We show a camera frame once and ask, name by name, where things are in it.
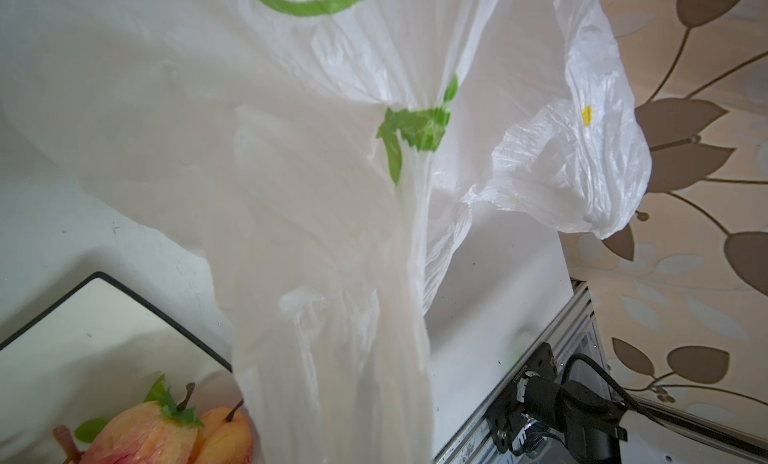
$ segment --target brown leaf pattern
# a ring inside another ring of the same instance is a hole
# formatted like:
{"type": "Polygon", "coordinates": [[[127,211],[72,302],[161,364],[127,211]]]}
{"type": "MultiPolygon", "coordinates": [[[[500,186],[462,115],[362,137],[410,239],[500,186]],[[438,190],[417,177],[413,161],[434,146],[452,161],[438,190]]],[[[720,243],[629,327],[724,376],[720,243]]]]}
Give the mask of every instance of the brown leaf pattern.
{"type": "Polygon", "coordinates": [[[650,362],[650,359],[643,354],[643,351],[615,337],[613,338],[613,344],[616,357],[618,357],[622,364],[636,373],[645,374],[646,376],[654,374],[654,363],[650,362]]]}
{"type": "Polygon", "coordinates": [[[768,296],[768,233],[731,234],[725,241],[724,252],[734,272],[755,290],[768,296]]]}
{"type": "Polygon", "coordinates": [[[738,3],[739,0],[677,0],[677,18],[689,29],[700,27],[738,3]]]}
{"type": "Polygon", "coordinates": [[[700,384],[714,384],[728,372],[730,355],[705,345],[686,345],[667,354],[667,364],[680,377],[700,384]]]}
{"type": "Polygon", "coordinates": [[[684,189],[720,169],[735,149],[686,142],[651,151],[648,192],[684,189]]]}
{"type": "Polygon", "coordinates": [[[603,244],[617,256],[626,260],[634,260],[634,236],[632,236],[632,228],[629,227],[629,224],[609,238],[603,239],[603,244]]]}
{"type": "Polygon", "coordinates": [[[661,99],[634,110],[651,150],[665,143],[691,139],[728,111],[708,100],[661,99]]]}

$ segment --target artificial apple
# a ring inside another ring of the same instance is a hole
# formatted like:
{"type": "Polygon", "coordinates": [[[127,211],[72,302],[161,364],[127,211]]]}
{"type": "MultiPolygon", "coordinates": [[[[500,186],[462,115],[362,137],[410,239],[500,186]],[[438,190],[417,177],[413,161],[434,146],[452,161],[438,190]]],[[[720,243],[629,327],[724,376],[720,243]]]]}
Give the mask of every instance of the artificial apple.
{"type": "Polygon", "coordinates": [[[59,426],[54,437],[75,464],[187,464],[203,423],[187,402],[194,383],[187,385],[187,398],[178,405],[164,388],[164,376],[152,386],[145,402],[115,416],[80,453],[69,430],[59,426]]]}

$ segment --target green leaf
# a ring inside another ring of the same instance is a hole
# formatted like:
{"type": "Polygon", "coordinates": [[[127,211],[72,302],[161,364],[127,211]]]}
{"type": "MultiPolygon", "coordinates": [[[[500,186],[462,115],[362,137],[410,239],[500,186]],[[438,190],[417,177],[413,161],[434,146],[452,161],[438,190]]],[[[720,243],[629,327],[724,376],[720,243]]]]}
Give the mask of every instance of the green leaf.
{"type": "Polygon", "coordinates": [[[205,427],[203,421],[197,417],[197,414],[194,411],[194,407],[190,407],[183,411],[177,411],[176,404],[173,404],[172,406],[163,406],[160,411],[163,413],[163,416],[176,421],[176,423],[181,426],[205,427]]]}
{"type": "Polygon", "coordinates": [[[176,421],[182,426],[200,426],[205,427],[203,422],[197,418],[194,407],[187,408],[183,411],[179,411],[176,406],[176,400],[170,394],[170,387],[165,388],[165,374],[158,377],[158,380],[152,384],[152,389],[149,390],[147,397],[144,398],[145,402],[159,402],[160,411],[164,416],[173,421],[176,421]]]}
{"type": "Polygon", "coordinates": [[[74,430],[74,437],[80,442],[90,444],[96,439],[99,432],[109,423],[108,419],[98,417],[89,421],[83,422],[76,430],[74,430]]]}
{"type": "Polygon", "coordinates": [[[453,79],[451,80],[451,84],[448,85],[448,88],[446,89],[446,95],[443,96],[442,101],[446,104],[453,100],[453,97],[456,96],[456,93],[458,92],[458,76],[454,75],[453,79]]]}
{"type": "Polygon", "coordinates": [[[147,397],[144,398],[145,402],[157,401],[161,406],[175,407],[176,400],[170,394],[170,387],[165,388],[165,374],[158,377],[158,380],[154,381],[152,388],[149,389],[147,397]]]}

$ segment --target metal bracket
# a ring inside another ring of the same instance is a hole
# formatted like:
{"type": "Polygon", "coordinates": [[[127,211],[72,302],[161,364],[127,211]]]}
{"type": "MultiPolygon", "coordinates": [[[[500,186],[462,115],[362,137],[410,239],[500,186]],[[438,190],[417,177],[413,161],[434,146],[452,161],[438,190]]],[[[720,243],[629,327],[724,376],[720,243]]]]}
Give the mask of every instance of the metal bracket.
{"type": "Polygon", "coordinates": [[[528,417],[522,414],[523,404],[518,401],[518,383],[529,371],[548,380],[558,378],[557,363],[554,362],[552,347],[548,343],[542,343],[536,348],[485,412],[491,438],[500,454],[512,448],[514,439],[528,424],[528,417]]]}

